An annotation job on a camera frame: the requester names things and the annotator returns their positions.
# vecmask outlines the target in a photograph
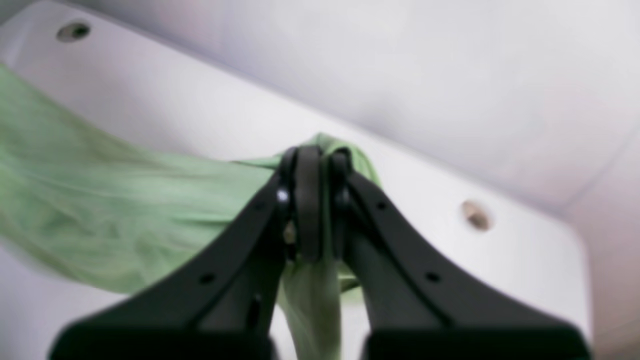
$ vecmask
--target light green towel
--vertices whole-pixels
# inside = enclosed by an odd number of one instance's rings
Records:
[[[307,143],[325,154],[349,147],[355,170],[378,181],[353,145],[323,134]],[[119,293],[155,283],[215,239],[279,162],[142,149],[0,65],[0,235],[70,279]],[[337,267],[326,258],[283,274],[278,303],[301,360],[340,357]]]

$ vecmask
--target crumpled fabric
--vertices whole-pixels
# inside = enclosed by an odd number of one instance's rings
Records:
[[[307,144],[325,154],[349,147],[354,169],[379,182],[354,145],[324,134]],[[118,293],[154,284],[215,241],[279,162],[143,149],[0,65],[0,235],[69,279]],[[330,258],[289,264],[282,275],[278,304],[301,360],[340,358],[339,277],[353,278]]]

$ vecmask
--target screw hole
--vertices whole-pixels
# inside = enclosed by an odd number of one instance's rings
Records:
[[[428,272],[426,277],[431,282],[440,282],[440,276],[434,272]]]
[[[91,28],[82,22],[74,22],[62,27],[58,31],[58,40],[61,42],[75,42],[86,38],[91,32]]]
[[[467,222],[476,230],[487,231],[492,226],[489,214],[479,204],[472,201],[465,201],[462,204],[462,212]]]
[[[200,277],[200,284],[206,285],[213,282],[216,279],[216,276],[212,273],[204,274]]]

